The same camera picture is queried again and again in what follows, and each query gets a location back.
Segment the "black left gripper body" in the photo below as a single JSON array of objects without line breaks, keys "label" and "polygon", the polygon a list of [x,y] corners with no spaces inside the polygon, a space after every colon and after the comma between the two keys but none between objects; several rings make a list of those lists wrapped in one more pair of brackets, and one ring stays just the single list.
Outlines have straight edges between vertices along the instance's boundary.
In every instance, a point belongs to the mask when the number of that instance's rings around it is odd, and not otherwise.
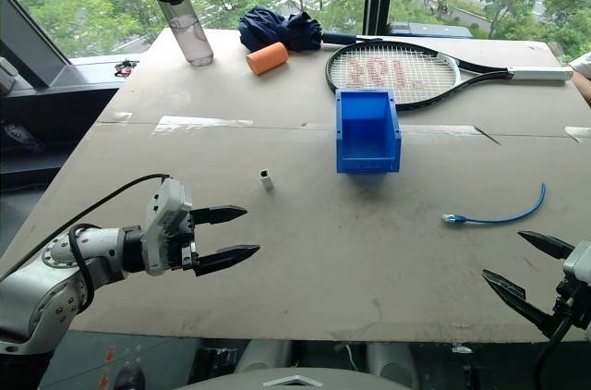
[{"label": "black left gripper body", "polygon": [[175,268],[197,272],[199,254],[195,240],[195,224],[191,213],[181,221],[175,233]]}]

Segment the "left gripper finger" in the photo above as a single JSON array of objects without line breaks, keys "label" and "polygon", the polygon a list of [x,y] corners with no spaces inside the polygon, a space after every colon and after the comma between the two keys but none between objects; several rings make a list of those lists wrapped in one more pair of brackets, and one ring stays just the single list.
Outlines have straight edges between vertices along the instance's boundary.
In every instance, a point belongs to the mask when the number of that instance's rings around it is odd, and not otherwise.
[{"label": "left gripper finger", "polygon": [[190,217],[191,222],[194,225],[217,225],[232,221],[244,214],[247,214],[247,210],[242,207],[224,205],[192,210],[190,212]]},{"label": "left gripper finger", "polygon": [[241,244],[220,249],[213,254],[198,257],[194,268],[196,276],[212,274],[245,261],[260,249],[260,245]]}]

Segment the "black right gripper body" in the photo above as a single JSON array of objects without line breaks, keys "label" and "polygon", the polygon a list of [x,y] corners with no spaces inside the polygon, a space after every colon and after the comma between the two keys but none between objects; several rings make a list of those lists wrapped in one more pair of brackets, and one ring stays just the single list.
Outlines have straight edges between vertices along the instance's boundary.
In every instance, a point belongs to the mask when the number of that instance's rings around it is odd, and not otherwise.
[{"label": "black right gripper body", "polygon": [[590,286],[573,278],[562,279],[556,287],[558,297],[553,310],[558,317],[553,335],[565,335],[566,325],[589,331]]}]

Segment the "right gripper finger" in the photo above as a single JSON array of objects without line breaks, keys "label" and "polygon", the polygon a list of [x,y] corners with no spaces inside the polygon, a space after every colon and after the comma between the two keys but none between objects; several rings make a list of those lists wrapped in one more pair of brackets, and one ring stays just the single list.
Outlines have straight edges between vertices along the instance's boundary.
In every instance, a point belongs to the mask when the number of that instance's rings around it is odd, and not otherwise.
[{"label": "right gripper finger", "polygon": [[535,231],[520,230],[517,234],[538,250],[543,251],[557,260],[566,260],[574,250],[573,245],[559,238],[544,235]]},{"label": "right gripper finger", "polygon": [[557,328],[554,318],[529,303],[526,300],[525,290],[522,287],[490,270],[483,270],[481,274],[488,285],[506,305],[526,318],[545,337],[551,338],[554,335]]}]

